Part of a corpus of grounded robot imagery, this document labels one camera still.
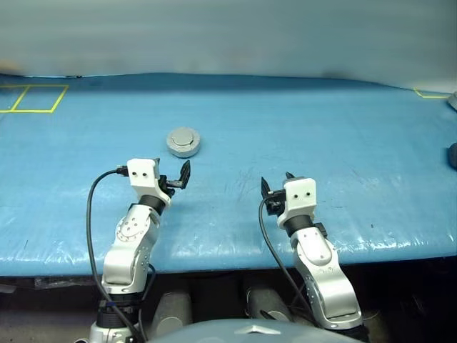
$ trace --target yellow tape line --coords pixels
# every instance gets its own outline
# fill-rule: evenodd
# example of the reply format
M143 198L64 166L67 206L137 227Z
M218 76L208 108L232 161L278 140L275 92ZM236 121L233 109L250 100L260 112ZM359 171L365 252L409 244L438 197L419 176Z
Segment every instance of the yellow tape line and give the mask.
M38 87L63 87L62 92L59 94L59 97L54 102L50 109L17 109L17 106L21 103L22 99L26 96L27 92L31 88L38 88ZM14 102L13 106L10 109L0 109L0 113L54 113L57 106L60 104L66 91L69 89L68 84L11 84L11 85L0 85L0 88L3 89L15 89L15 88L24 88L21 95L17 98Z
M447 99L449 95L425 95L422 94L418 89L413 88L415 93L419 95L422 99Z

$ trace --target silver puck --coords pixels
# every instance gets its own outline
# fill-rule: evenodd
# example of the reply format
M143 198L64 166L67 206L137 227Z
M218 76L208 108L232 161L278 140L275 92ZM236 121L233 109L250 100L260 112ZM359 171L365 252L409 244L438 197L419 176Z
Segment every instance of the silver puck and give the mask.
M195 155L200 149L200 135L190 127L174 129L166 138L169 151L182 159Z

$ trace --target blue plastic sheet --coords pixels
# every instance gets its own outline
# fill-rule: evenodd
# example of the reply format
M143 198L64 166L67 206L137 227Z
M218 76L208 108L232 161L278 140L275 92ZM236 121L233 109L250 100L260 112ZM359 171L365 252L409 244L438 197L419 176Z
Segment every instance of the blue plastic sheet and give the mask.
M178 126L196 129L188 188L164 213L151 262L160 272L276 267L258 227L260 178L278 189L284 172L317 182L316 221L341 263L457 254L457 171L446 147L457 113L444 99L330 79L156 74L21 79L69 90L53 114L0 114L0 275L89 274L86 197L102 172L134 157L160 157ZM52 90L27 94L48 106ZM11 93L0 89L0 107ZM135 202L127 178L97 188L93 238L101 271L117 221ZM287 265L291 247L266 217Z

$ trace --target white wall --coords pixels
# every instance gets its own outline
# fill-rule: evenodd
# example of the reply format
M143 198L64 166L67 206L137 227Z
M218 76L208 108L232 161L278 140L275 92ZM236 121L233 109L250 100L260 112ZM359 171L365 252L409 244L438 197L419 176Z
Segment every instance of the white wall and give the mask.
M0 70L336 76L457 90L456 0L3 0Z

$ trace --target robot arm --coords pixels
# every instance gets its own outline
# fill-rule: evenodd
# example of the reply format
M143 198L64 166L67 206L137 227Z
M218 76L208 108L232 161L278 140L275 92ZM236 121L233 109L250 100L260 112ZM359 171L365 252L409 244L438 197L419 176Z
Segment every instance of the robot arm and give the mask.
M348 330L363 324L354 289L338 263L335 247L326 239L321 223L313 223L316 182L294 177L280 191L270 191L262 179L262 196L268 214L278 216L293 248L295 268L306 285L306 293L316 321L325 329Z
M176 181L167 181L166 176L159 174L159 159L131 159L126 169L125 175L129 176L139 201L130 206L116 226L116 238L104 260L101 285L136 324L149 256L159 235L160 216L170 207L174 188L186 188L191 169L187 161ZM113 313L110 304L102 301L97 321L91 327L90 343L129 342L131 338L129 329Z

